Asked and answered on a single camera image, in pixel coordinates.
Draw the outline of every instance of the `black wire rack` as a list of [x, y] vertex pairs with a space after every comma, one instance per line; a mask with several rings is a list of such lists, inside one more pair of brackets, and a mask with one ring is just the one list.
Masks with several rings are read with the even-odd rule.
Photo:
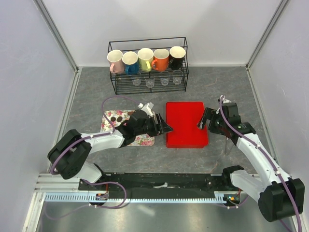
[[[139, 51], [144, 47], [148, 47], [155, 51], [156, 49], [165, 48], [170, 49], [173, 46], [181, 46], [186, 50], [185, 59], [178, 71], [167, 68], [164, 72], [151, 69], [150, 72], [139, 70], [137, 75], [126, 75], [125, 73], [110, 73], [112, 86], [115, 94], [132, 94], [132, 93], [154, 93], [154, 92], [169, 92], [169, 91], [186, 91], [189, 77], [188, 67], [188, 44], [186, 37], [172, 37], [172, 38], [158, 38], [158, 39], [144, 39], [144, 40], [123, 40], [110, 41], [108, 45], [108, 52], [118, 49], [123, 53], [128, 51]], [[169, 77], [168, 85], [161, 84], [161, 78]], [[146, 81], [154, 81], [152, 88], [147, 87]], [[135, 86], [134, 80], [140, 80], [140, 84]]]

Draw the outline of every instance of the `floral placemat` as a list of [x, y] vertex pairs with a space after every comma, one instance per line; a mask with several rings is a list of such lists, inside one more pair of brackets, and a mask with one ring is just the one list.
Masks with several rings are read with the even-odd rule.
[[[105, 115], [112, 121], [115, 127], [119, 126], [124, 120], [130, 118], [132, 110], [108, 110], [105, 111]], [[101, 124], [101, 132], [110, 131], [112, 129], [111, 124], [103, 116]], [[128, 146], [152, 146], [155, 144], [155, 138], [149, 137], [148, 134], [136, 136], [135, 141]]]

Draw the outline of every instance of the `white wall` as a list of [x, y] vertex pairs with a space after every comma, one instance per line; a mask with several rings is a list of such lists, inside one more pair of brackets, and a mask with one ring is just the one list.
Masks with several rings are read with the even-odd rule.
[[73, 70], [33, 0], [0, 7], [0, 225], [22, 230], [56, 138]]
[[306, 189], [309, 216], [309, 1], [290, 1], [251, 68], [280, 165]]
[[75, 61], [107, 66], [113, 40], [186, 36], [190, 65], [245, 64], [280, 0], [44, 0]]

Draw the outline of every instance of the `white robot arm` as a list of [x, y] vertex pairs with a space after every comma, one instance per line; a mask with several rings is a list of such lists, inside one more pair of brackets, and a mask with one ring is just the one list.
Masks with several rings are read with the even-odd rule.
[[239, 165], [224, 168], [223, 178], [226, 185], [233, 185], [252, 197], [268, 221], [295, 215], [290, 195], [294, 199], [297, 211], [301, 213], [305, 194], [303, 182], [300, 179], [292, 179], [275, 162], [251, 124], [241, 121], [236, 103], [225, 100], [224, 97], [221, 97], [219, 102], [221, 109], [206, 108], [197, 126], [203, 129], [206, 121], [210, 120], [209, 132], [231, 139], [246, 155], [258, 174], [251, 176]]
[[103, 172], [95, 164], [86, 161], [89, 154], [129, 145], [137, 135], [150, 137], [171, 132], [173, 129], [154, 114], [150, 102], [140, 105], [129, 120], [125, 120], [114, 131], [104, 133], [80, 134], [77, 130], [68, 131], [48, 153], [48, 159], [64, 179], [77, 177], [90, 183], [99, 181]]

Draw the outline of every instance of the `gray table surface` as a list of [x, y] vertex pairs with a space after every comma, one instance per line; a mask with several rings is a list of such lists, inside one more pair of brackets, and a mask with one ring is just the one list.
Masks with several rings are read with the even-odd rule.
[[[154, 110], [165, 117], [166, 102], [202, 101], [204, 106], [218, 107], [221, 94], [236, 102], [243, 121], [256, 129], [268, 148], [250, 83], [243, 67], [190, 68], [187, 92], [136, 94], [130, 97], [153, 102]], [[93, 133], [100, 131], [102, 101], [114, 95], [107, 68], [84, 68], [77, 87], [67, 130]], [[136, 109], [136, 105], [122, 99], [107, 102], [106, 110]], [[248, 172], [255, 170], [247, 158], [235, 147], [224, 155], [225, 138], [209, 134], [204, 149], [167, 149], [165, 138], [156, 137], [152, 147], [109, 149], [91, 155], [106, 172], [165, 172], [165, 173], [221, 173], [224, 167], [241, 165]], [[47, 212], [60, 217], [85, 203], [44, 203]], [[293, 228], [291, 218], [284, 220]], [[249, 199], [239, 209], [227, 210], [211, 204], [197, 203], [131, 203], [117, 210], [83, 208], [60, 220], [42, 216], [38, 232], [282, 232], [278, 222], [267, 222], [257, 203]]]
[[[141, 102], [152, 102], [154, 111], [165, 118], [167, 102], [190, 101], [204, 103], [204, 107], [218, 108], [221, 94], [236, 102], [242, 121], [248, 121], [257, 131], [263, 145], [268, 148], [261, 119], [253, 97], [250, 82], [244, 67], [190, 67], [186, 92], [163, 92], [127, 95]], [[83, 68], [66, 130], [95, 133], [102, 122], [102, 101], [114, 96], [108, 68]], [[119, 98], [106, 102], [105, 110], [131, 110], [137, 106]], [[228, 149], [233, 144], [228, 141]], [[221, 173], [232, 165], [241, 165], [249, 173], [255, 173], [244, 154], [232, 148], [224, 154], [225, 138], [209, 134], [209, 144], [203, 149], [166, 148], [165, 137], [157, 136], [149, 147], [130, 146], [108, 149], [88, 157], [106, 172], [162, 172], [162, 173]]]

